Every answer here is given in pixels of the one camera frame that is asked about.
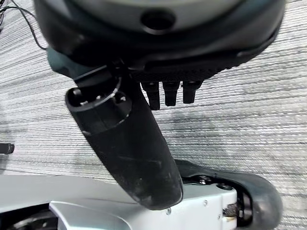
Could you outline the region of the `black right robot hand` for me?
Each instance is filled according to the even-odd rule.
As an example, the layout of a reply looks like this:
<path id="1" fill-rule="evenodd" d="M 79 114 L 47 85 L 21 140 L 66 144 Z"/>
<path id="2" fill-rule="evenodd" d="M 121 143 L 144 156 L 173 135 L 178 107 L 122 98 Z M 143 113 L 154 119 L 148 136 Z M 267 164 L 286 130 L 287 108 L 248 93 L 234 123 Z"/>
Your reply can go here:
<path id="1" fill-rule="evenodd" d="M 182 181 L 152 114 L 194 102 L 203 81 L 248 62 L 276 38 L 283 0 L 36 0 L 65 102 L 118 184 L 140 205 L 178 204 Z"/>

